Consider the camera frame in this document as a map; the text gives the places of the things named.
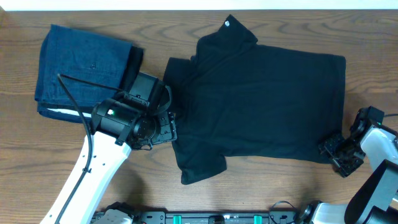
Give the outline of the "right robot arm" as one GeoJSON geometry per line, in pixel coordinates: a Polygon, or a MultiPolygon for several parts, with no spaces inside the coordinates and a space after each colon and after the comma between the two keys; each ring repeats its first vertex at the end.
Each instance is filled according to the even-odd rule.
{"type": "Polygon", "coordinates": [[[296,218],[309,224],[397,224],[397,131],[383,125],[383,111],[358,110],[350,135],[334,134],[319,145],[333,169],[348,177],[368,159],[372,174],[347,204],[312,202],[296,218]]]}

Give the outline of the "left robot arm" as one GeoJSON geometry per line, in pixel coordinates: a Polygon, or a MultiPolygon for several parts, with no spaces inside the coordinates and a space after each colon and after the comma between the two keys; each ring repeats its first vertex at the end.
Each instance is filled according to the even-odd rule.
{"type": "Polygon", "coordinates": [[[86,137],[79,158],[42,223],[138,223],[128,206],[115,203],[105,212],[96,209],[116,171],[133,150],[150,151],[177,139],[174,115],[169,112],[171,88],[139,73],[130,89],[98,103],[87,121],[75,100],[86,137]]]}

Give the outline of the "black t-shirt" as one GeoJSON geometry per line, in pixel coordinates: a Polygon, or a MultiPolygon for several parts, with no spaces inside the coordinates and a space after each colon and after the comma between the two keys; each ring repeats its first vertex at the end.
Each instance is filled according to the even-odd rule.
{"type": "Polygon", "coordinates": [[[182,184],[222,173],[233,156],[328,163],[318,145],[342,129],[345,71],[340,55],[260,45],[227,17],[165,69],[182,184]]]}

